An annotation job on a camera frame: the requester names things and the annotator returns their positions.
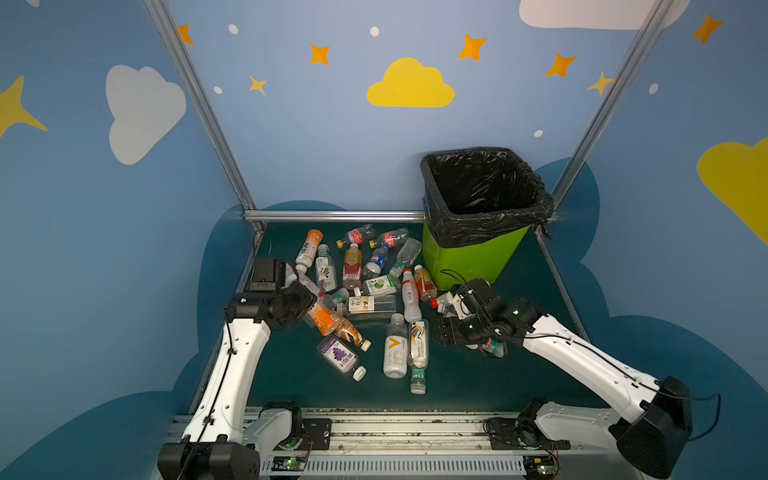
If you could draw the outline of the red white label clear bottle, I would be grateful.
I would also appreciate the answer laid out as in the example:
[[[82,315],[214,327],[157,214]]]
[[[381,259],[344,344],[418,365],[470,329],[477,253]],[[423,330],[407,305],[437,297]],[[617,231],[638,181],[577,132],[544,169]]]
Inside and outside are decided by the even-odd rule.
[[[466,348],[482,351],[489,358],[505,358],[508,352],[505,341],[499,341],[494,338],[482,339],[479,343],[467,344]]]

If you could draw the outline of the bird label green cap bottle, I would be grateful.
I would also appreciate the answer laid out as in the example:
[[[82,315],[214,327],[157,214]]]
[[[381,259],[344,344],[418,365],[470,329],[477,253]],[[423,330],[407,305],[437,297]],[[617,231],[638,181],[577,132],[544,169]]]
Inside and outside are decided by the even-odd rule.
[[[428,322],[416,320],[410,325],[409,337],[410,391],[414,395],[424,395],[426,393],[426,369],[428,362]]]

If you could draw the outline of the white slim bottle red cap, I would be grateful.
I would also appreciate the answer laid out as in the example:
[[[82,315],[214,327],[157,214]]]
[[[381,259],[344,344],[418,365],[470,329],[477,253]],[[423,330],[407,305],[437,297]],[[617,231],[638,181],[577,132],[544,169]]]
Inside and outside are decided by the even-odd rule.
[[[404,318],[409,323],[421,320],[422,313],[419,307],[418,289],[410,269],[405,269],[403,272],[401,292],[404,304]]]

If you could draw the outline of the white yellow V bottle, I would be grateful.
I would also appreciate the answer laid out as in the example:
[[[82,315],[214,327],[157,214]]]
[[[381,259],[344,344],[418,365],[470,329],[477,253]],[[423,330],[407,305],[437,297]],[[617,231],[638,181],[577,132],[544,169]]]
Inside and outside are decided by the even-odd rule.
[[[407,373],[408,328],[405,318],[394,313],[386,329],[383,372],[387,378],[401,379]]]

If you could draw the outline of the orange milk tea bottle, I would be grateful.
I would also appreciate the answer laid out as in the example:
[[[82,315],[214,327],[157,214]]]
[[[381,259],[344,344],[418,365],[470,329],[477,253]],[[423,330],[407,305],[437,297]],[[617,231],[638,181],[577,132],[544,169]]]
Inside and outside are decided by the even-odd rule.
[[[335,310],[330,309],[325,302],[326,295],[321,293],[313,305],[308,309],[307,315],[323,336],[328,336],[337,331],[345,317]]]

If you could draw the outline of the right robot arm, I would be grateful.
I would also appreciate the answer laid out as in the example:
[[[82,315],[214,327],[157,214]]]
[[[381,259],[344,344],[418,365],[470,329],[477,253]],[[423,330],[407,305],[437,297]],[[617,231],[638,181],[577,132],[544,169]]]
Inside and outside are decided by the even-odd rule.
[[[616,451],[642,473],[667,479],[692,438],[688,387],[658,380],[611,357],[524,298],[504,301],[483,279],[432,300],[440,314],[435,339],[449,345],[516,346],[544,358],[605,402],[604,408],[536,399],[516,418],[522,448],[586,444]]]

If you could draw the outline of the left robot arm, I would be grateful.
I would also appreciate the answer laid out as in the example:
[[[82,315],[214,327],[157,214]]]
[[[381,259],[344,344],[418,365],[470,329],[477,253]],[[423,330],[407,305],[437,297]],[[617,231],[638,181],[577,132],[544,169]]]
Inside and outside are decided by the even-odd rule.
[[[296,325],[316,300],[299,283],[231,299],[218,357],[198,408],[181,439],[160,450],[157,468],[163,479],[257,479],[262,460],[273,450],[293,450],[302,443],[302,414],[294,402],[272,403],[249,426],[244,417],[272,331]]]

